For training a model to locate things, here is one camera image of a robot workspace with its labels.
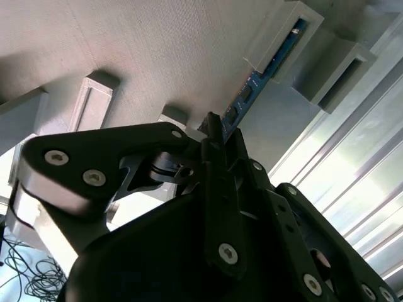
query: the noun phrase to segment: metal bolt head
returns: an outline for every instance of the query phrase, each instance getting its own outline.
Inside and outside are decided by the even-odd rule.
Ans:
[[[294,195],[294,196],[297,195],[297,190],[294,189],[293,187],[287,187],[287,189],[288,189],[288,192],[291,193],[291,195]]]
[[[366,284],[361,284],[361,287],[364,290],[364,293],[366,293],[366,295],[372,300],[375,301],[377,299],[377,297],[375,296],[375,294],[373,293],[373,291],[366,285]]]
[[[45,160],[51,165],[66,165],[69,157],[63,151],[51,150],[46,152]]]
[[[258,162],[254,162],[253,163],[253,167],[256,169],[256,170],[259,170],[259,171],[262,171],[262,166],[258,163]]]
[[[82,175],[82,179],[90,186],[100,187],[106,183],[106,176],[98,170],[88,170]]]
[[[317,279],[310,274],[304,275],[304,283],[306,287],[311,291],[315,296],[320,296],[322,294],[321,284],[317,281]]]
[[[388,301],[388,302],[393,302],[394,301],[394,299],[393,299],[392,295],[390,294],[390,292],[388,292],[385,288],[380,286],[379,291],[382,294],[382,296],[386,299],[386,301]]]
[[[228,264],[235,264],[238,262],[238,253],[237,251],[227,243],[221,243],[219,246],[219,254],[222,260],[224,260]]]
[[[182,137],[182,134],[180,132],[176,131],[176,130],[172,130],[171,133],[173,134],[174,137],[178,137],[178,138]]]

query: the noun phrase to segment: robotic hand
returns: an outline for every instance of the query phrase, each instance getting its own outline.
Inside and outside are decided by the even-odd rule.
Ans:
[[[170,123],[37,137],[7,213],[69,276],[59,301],[398,301],[291,184],[274,188],[220,118],[197,142]],[[109,232],[113,201],[175,198]]]

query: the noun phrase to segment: black cable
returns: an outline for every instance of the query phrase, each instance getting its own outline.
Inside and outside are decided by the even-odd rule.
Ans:
[[[16,246],[29,246],[20,242],[14,242],[13,244],[11,241],[6,240],[5,238],[4,241],[10,246],[4,263],[18,274],[15,277],[19,277],[20,279],[20,297],[22,294],[21,277],[25,277],[28,282],[24,288],[25,294],[36,297],[40,299],[41,302],[56,301],[59,292],[66,281],[65,275],[56,261],[51,257],[48,257],[48,259],[39,260],[35,264],[35,269],[37,271],[35,272],[21,256],[21,254],[15,249]],[[44,270],[41,267],[44,264],[46,264],[48,267],[50,266],[50,268]]]
[[[17,244],[14,244],[14,246],[12,246],[9,242],[7,242],[7,240],[6,240],[4,237],[3,237],[3,240],[4,240],[12,249],[15,247],[15,245],[17,245]],[[13,263],[14,263],[14,266],[17,267],[17,263],[16,263],[16,259],[15,259],[15,258],[10,259],[9,257],[7,257],[7,258],[4,260],[5,264],[7,264],[8,266],[10,266],[10,268],[14,269],[13,266],[11,266],[11,265],[9,264],[10,260],[12,260]],[[22,284],[22,280],[21,280],[21,275],[24,274],[25,272],[26,272],[26,271],[24,271],[24,272],[17,271],[17,275],[16,275],[16,276],[10,278],[8,281],[6,281],[5,283],[3,283],[3,284],[0,286],[0,288],[2,288],[2,287],[5,286],[8,282],[10,282],[11,280],[13,280],[13,279],[15,279],[15,278],[18,277],[18,280],[19,280],[19,282],[20,282],[20,295],[18,296],[17,302],[20,302],[21,297],[22,297],[22,293],[23,293],[23,284]]]

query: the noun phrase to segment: textured white surface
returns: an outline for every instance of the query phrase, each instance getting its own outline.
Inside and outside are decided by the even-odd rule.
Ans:
[[[198,126],[250,72],[242,55],[274,0],[0,2],[0,96],[50,93],[42,133],[66,131],[82,79],[121,79],[106,126],[156,121],[173,103]]]

